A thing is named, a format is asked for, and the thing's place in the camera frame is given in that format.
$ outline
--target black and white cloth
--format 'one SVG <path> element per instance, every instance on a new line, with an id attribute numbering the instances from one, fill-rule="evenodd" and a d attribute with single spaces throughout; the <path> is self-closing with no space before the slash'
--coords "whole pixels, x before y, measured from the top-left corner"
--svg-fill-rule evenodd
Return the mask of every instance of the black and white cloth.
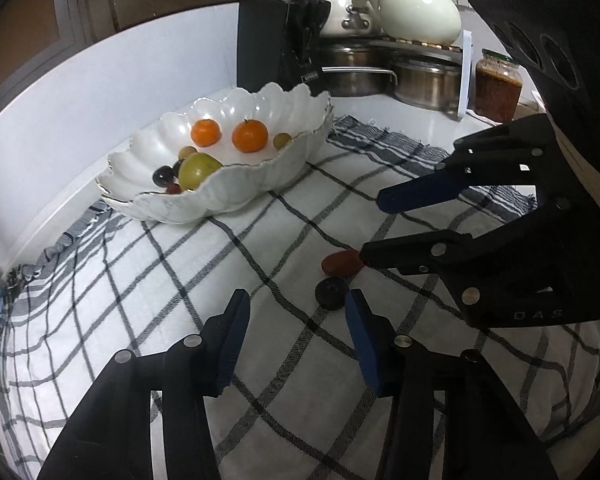
<path id="1" fill-rule="evenodd" d="M 408 214 L 378 210 L 378 190 L 430 173 L 446 153 L 337 120 L 289 188 L 241 211 L 172 226 L 90 208 L 39 265 L 14 273 L 0 340 L 0 430 L 24 479 L 37 476 L 67 418 L 111 356 L 166 350 L 218 314 L 235 288 L 251 322 L 232 384 L 206 408 L 222 478 L 372 479 L 389 399 L 363 382 L 344 312 L 314 299 L 320 261 L 368 240 L 443 228 L 488 232 L 534 207 L 511 187 L 471 189 Z M 430 350 L 477 348 L 536 433 L 551 441 L 600 410 L 600 321 L 469 328 L 436 275 L 363 269 L 372 309 Z M 165 479 L 160 394 L 152 400 L 156 479 Z M 443 397 L 434 431 L 440 477 Z"/>

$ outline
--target bowl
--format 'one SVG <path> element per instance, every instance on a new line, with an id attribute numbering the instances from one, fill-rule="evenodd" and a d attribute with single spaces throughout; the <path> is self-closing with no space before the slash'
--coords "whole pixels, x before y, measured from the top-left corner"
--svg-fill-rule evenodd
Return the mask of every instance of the bowl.
<path id="1" fill-rule="evenodd" d="M 197 147 L 198 151 L 224 166 L 196 190 L 167 194 L 153 183 L 152 175 L 157 168 L 176 163 L 183 146 L 193 145 L 191 127 L 200 119 L 215 120 L 222 137 L 213 146 Z M 259 152 L 241 153 L 231 142 L 234 128 L 245 119 L 257 119 L 269 131 L 267 145 Z M 312 97 L 304 84 L 289 92 L 275 83 L 256 93 L 228 89 L 213 99 L 196 100 L 184 113 L 168 112 L 134 133 L 125 152 L 109 154 L 108 168 L 96 177 L 96 184 L 106 203 L 131 218 L 193 222 L 240 209 L 263 192 L 288 186 L 324 143 L 332 121 L 329 93 Z M 277 150 L 272 140 L 282 132 L 293 141 Z"/>

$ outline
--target blue gripper pad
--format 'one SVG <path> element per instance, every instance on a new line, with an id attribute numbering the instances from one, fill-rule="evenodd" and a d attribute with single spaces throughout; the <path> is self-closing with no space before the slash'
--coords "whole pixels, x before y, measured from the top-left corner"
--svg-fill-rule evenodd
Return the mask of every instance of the blue gripper pad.
<path id="1" fill-rule="evenodd" d="M 224 313 L 206 320 L 200 336 L 206 343 L 208 383 L 214 384 L 216 396 L 222 393 L 234 374 L 251 313 L 246 290 L 238 288 Z"/>
<path id="2" fill-rule="evenodd" d="M 396 214 L 453 200 L 468 187 L 466 178 L 437 171 L 381 189 L 376 203 L 380 211 Z"/>
<path id="3" fill-rule="evenodd" d="M 371 312 L 359 289 L 347 294 L 345 317 L 365 383 L 377 397 L 394 395 L 400 387 L 402 367 L 391 348 L 395 338 L 391 323 Z"/>

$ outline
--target stainless steel pot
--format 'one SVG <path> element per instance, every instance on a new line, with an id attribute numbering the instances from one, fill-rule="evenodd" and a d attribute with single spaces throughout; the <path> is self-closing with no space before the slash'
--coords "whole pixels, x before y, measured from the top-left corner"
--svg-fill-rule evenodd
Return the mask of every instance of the stainless steel pot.
<path id="1" fill-rule="evenodd" d="M 442 59 L 413 57 L 394 60 L 395 97 L 429 110 L 453 111 L 460 101 L 460 65 Z"/>
<path id="2" fill-rule="evenodd" d="M 346 36 L 376 36 L 380 34 L 378 20 L 366 9 L 355 9 L 351 0 L 328 0 L 331 11 L 320 31 L 323 38 Z"/>
<path id="3" fill-rule="evenodd" d="M 395 73 L 386 69 L 383 48 L 366 44 L 328 44 L 317 52 L 323 81 L 334 97 L 361 97 L 386 92 Z"/>

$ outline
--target glass jar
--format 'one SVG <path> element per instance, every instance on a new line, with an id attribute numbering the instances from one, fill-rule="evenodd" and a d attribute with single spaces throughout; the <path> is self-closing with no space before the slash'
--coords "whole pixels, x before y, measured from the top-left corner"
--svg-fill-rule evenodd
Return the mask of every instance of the glass jar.
<path id="1" fill-rule="evenodd" d="M 513 60 L 484 48 L 475 65 L 475 112 L 498 123 L 508 123 L 518 106 L 522 76 Z"/>

